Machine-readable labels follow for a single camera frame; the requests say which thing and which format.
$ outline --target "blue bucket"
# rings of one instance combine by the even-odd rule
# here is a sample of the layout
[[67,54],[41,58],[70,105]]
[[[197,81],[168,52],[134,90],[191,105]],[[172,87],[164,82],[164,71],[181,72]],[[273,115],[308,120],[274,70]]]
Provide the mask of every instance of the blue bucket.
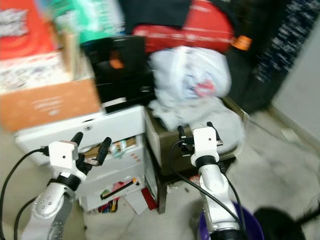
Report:
[[[234,204],[235,209],[240,216],[239,206],[238,204]],[[262,232],[261,226],[258,220],[244,207],[243,209],[243,216],[245,222],[246,233],[250,240],[265,240],[264,233]],[[202,212],[199,220],[199,227],[197,233],[198,240],[209,240],[210,234],[207,229],[205,215]]]

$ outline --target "drawer handle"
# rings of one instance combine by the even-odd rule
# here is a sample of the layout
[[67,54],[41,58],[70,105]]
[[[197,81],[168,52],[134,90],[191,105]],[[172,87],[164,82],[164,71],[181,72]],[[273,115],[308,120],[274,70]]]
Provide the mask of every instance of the drawer handle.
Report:
[[92,125],[87,125],[84,127],[84,130],[90,131],[92,128],[93,128]]

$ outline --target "drawer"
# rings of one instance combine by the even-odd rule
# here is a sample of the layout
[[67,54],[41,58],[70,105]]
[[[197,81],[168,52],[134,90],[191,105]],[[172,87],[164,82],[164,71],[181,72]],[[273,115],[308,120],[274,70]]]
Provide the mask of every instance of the drawer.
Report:
[[[101,143],[106,137],[110,137],[113,142],[136,136],[144,133],[144,108],[134,106],[112,114],[98,115],[96,118],[81,121],[73,119],[69,124],[58,122],[54,127],[43,127],[38,131],[21,133],[15,139],[16,143],[25,153],[41,146],[61,141],[71,140],[77,132],[83,132],[83,139],[79,146],[81,149]],[[49,158],[41,154],[30,156],[36,164],[49,163]]]
[[97,192],[90,194],[88,196],[83,196],[83,197],[79,198],[80,206],[83,207],[83,209],[85,211],[90,211],[90,210],[96,209],[104,204],[107,204],[109,201],[116,199],[118,197],[133,193],[135,191],[140,191],[141,189],[143,189],[145,187],[145,185],[143,183],[143,177],[136,176],[136,179],[137,179],[137,182],[140,183],[139,185],[136,185],[136,184],[130,185],[130,186],[126,187],[125,189],[121,190],[120,192],[117,192],[114,195],[112,195],[106,199],[103,199],[103,200],[101,200],[101,197],[100,197],[103,190],[97,191]]
[[127,149],[121,157],[114,157],[109,153],[102,166],[92,167],[92,170],[88,173],[84,183],[95,180],[102,175],[117,173],[123,169],[143,162],[144,146],[142,143],[136,147]]
[[94,179],[86,180],[84,183],[80,184],[77,189],[76,197],[84,197],[99,191],[103,191],[110,184],[114,184],[125,179],[134,178],[136,176],[143,176],[145,172],[145,163],[140,162],[136,165],[124,168],[118,171],[110,171],[103,175],[99,175]]

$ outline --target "red bag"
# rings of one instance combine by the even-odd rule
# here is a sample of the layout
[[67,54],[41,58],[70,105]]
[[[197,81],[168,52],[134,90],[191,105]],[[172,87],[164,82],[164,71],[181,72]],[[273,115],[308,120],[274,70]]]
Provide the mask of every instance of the red bag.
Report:
[[177,46],[225,53],[234,37],[234,30],[228,17],[210,1],[193,0],[183,28],[140,24],[132,34],[146,37],[147,53]]

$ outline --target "orange label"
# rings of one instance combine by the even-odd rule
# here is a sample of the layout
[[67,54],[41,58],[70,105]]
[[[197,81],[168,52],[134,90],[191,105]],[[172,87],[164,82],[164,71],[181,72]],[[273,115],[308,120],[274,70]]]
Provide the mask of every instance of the orange label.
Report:
[[241,35],[238,38],[234,39],[232,46],[243,51],[248,51],[251,43],[252,43],[251,38]]

